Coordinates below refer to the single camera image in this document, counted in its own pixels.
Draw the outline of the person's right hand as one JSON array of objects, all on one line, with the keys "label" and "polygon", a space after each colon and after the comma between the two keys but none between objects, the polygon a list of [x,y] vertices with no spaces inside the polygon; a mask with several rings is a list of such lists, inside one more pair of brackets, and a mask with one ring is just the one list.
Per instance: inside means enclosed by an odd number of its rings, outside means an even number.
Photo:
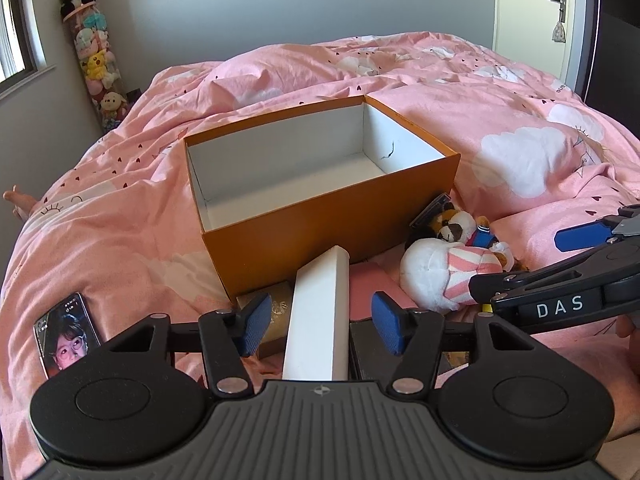
[{"label": "person's right hand", "polygon": [[605,385],[614,402],[608,440],[639,429],[639,315],[620,316],[615,333],[592,337],[584,348],[586,370]]}]

